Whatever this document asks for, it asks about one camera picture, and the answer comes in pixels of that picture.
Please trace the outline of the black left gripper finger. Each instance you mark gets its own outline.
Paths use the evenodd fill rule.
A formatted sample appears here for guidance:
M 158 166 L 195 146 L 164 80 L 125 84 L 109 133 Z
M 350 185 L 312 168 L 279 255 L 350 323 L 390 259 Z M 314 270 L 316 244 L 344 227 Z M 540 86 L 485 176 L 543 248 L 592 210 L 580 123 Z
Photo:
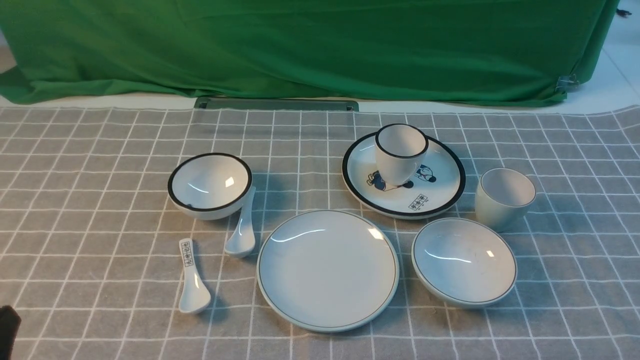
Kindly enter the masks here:
M 10 360 L 22 319 L 10 305 L 0 308 L 0 359 Z

